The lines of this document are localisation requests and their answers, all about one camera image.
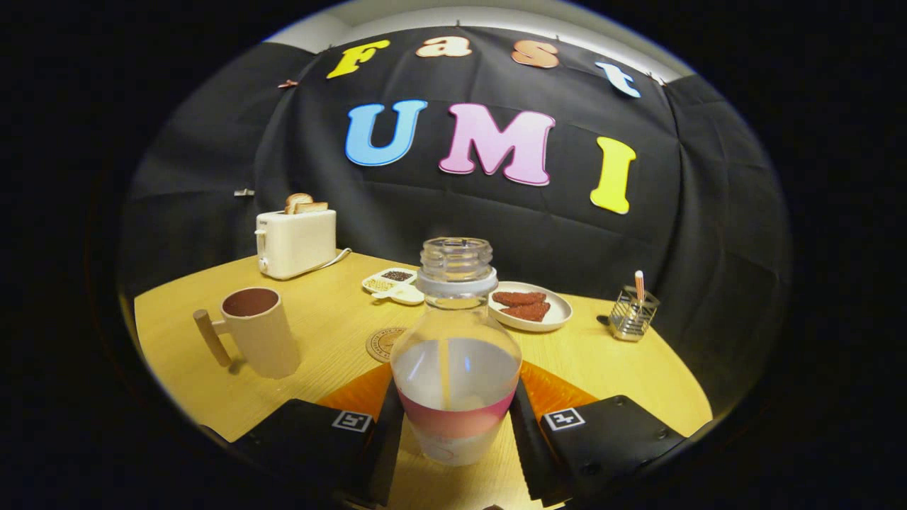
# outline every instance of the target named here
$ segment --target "seasoning dish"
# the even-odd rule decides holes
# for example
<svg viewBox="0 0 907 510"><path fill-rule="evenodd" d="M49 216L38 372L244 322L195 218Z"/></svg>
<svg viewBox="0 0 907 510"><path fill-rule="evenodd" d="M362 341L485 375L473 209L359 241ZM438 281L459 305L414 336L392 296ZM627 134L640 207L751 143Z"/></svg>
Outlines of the seasoning dish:
<svg viewBox="0 0 907 510"><path fill-rule="evenodd" d="M376 299L390 298L404 305L418 305L425 301L425 294L412 285L416 271L406 268L388 268L362 280L362 287Z"/></svg>

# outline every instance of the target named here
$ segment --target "yellow table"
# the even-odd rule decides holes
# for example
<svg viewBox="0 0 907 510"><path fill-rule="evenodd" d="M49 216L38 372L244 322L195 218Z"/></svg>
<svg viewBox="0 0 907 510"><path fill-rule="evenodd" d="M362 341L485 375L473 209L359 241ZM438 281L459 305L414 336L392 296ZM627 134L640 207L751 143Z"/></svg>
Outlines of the yellow table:
<svg viewBox="0 0 907 510"><path fill-rule="evenodd" d="M235 441L287 400L317 401L378 365L366 352L366 339L379 329L408 328L424 312L424 305L375 300L362 289L365 277L390 267L416 269L351 253L333 266L287 281L258 272L254 256L191 274L136 298L142 354L191 419ZM271 287L282 296L301 346L302 362L293 376L259 377L239 358L229 335L221 338L234 363L222 368L195 326L195 310L206 309L212 320L219 320L224 297L256 286ZM626 395L684 436L712 418L702 388L654 329L638 343L618 341L596 320L610 312L613 302L561 295L573 306L573 317L563 328L550 333L510 329L524 359L598 398ZM509 418L485 458L463 467L441 466L421 456L404 422L390 508L481 510L489 505L542 508L529 498Z"/></svg>

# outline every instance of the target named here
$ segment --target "black fabric backdrop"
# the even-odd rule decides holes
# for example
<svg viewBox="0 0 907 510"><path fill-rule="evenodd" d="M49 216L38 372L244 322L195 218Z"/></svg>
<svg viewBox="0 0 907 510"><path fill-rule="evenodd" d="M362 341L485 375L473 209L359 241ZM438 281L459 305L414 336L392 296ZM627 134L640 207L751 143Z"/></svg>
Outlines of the black fabric backdrop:
<svg viewBox="0 0 907 510"><path fill-rule="evenodd" d="M437 36L470 41L465 57L422 58ZM351 74L326 79L348 47L381 39ZM515 63L521 39L555 45L560 65ZM616 64L639 99L595 66ZM299 86L278 89L286 79ZM345 154L348 112L385 111L372 144L390 142L402 100L428 102L409 152L363 167ZM438 169L454 133L453 103L486 105L503 129L520 111L555 119L551 183ZM632 147L630 211L591 203L602 153L596 138ZM249 188L254 197L234 197ZM255 254L255 216L293 192L328 201L337 244L417 264L424 240L487 239L502 280L615 299L634 270L663 304L654 327L683 358L717 416L758 379L786 306L790 239L771 162L746 123L711 86L690 76L667 86L626 64L534 34L434 27L370 37L312 55L281 44L249 50L174 114L149 149L124 207L120 275L139 293L196 270Z"/></svg>

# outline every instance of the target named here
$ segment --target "spice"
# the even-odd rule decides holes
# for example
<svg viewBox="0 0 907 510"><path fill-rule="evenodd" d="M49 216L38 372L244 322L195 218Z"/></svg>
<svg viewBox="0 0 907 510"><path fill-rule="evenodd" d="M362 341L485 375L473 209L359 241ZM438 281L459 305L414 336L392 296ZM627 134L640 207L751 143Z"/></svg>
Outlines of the spice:
<svg viewBox="0 0 907 510"><path fill-rule="evenodd" d="M388 279L391 279L391 280L403 281L403 280L406 280L406 279L408 279L409 277L411 277L411 276L413 276L413 275L411 275L411 274L409 274L409 273L404 273L404 272L402 272L402 271L388 271L388 272L386 272L385 274L383 274L383 275L381 275L381 276L383 276L383 277L385 277L385 278L388 278Z"/></svg>
<svg viewBox="0 0 907 510"><path fill-rule="evenodd" d="M366 281L366 287L374 290L388 290L395 284L389 281L375 280L374 278Z"/></svg>

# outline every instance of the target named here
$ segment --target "clear bottle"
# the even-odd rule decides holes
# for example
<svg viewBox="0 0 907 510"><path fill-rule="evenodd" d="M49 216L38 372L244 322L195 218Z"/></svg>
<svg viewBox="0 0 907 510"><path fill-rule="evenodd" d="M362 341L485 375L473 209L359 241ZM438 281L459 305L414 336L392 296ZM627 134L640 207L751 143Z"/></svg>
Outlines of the clear bottle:
<svg viewBox="0 0 907 510"><path fill-rule="evenodd" d="M488 314L498 280L487 240L432 239L421 255L416 287L425 294L425 314L395 342L391 369L425 455L473 464L501 427L522 353Z"/></svg>

